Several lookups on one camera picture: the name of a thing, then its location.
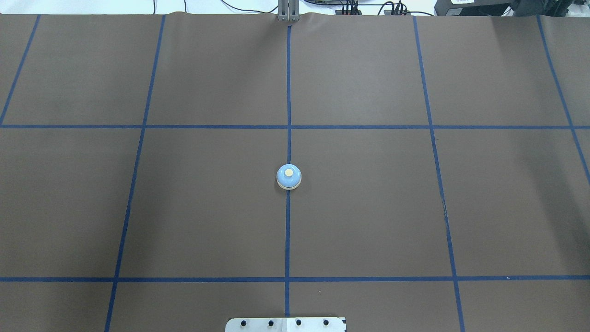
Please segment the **light blue call bell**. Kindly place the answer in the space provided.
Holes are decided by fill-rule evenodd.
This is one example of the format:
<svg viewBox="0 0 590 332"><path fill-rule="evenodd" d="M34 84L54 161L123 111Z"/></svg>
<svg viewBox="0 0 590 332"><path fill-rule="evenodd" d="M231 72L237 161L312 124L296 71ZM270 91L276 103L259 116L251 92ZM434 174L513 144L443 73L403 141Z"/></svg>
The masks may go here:
<svg viewBox="0 0 590 332"><path fill-rule="evenodd" d="M284 164L276 173L276 183L284 190L297 189L302 178L301 170L294 164Z"/></svg>

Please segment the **brown paper table mat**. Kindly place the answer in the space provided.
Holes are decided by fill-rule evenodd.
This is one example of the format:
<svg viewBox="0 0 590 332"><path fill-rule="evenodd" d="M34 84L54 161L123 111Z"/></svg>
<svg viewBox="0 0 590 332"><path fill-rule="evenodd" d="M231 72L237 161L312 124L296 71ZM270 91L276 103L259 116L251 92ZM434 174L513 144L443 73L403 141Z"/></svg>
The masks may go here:
<svg viewBox="0 0 590 332"><path fill-rule="evenodd" d="M3 332L305 316L589 330L588 18L1 16Z"/></svg>

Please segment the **aluminium frame post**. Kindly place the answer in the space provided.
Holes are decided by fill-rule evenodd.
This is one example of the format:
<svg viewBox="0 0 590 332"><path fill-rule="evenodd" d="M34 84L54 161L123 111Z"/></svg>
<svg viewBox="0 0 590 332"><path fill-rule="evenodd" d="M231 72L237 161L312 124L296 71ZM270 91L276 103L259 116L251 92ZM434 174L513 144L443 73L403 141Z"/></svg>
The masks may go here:
<svg viewBox="0 0 590 332"><path fill-rule="evenodd" d="M299 0L279 0L277 2L277 18L280 22L297 22L301 18Z"/></svg>

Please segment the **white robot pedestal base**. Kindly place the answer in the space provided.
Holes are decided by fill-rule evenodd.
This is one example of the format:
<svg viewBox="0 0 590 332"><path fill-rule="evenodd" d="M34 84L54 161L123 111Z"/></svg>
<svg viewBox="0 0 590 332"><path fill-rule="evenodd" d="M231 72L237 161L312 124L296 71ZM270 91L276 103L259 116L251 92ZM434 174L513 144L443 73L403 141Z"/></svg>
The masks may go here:
<svg viewBox="0 0 590 332"><path fill-rule="evenodd" d="M227 321L226 332L346 332L341 317L257 317Z"/></svg>

